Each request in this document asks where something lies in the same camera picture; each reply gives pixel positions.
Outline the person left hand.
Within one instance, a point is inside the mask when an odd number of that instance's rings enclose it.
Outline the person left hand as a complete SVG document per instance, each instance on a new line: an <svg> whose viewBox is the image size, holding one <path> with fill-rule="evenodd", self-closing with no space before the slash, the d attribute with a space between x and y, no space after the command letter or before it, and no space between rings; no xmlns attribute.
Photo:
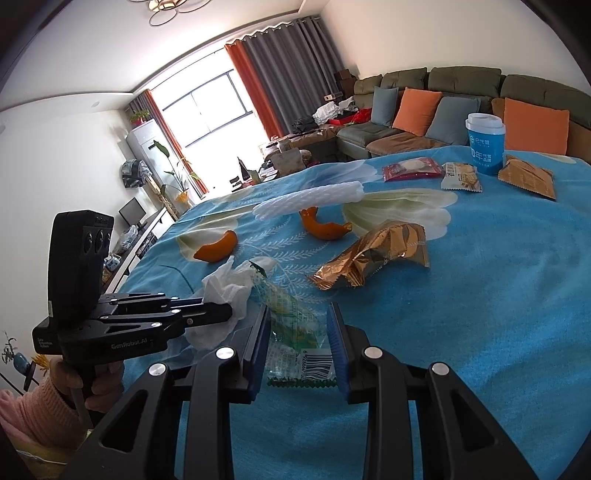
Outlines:
<svg viewBox="0 0 591 480"><path fill-rule="evenodd" d="M106 413L122 396L124 365L117 361L106 366L102 373L93 373L83 380L60 356L49 358L49 375L57 391L70 400L74 390L87 388L85 408Z"/></svg>

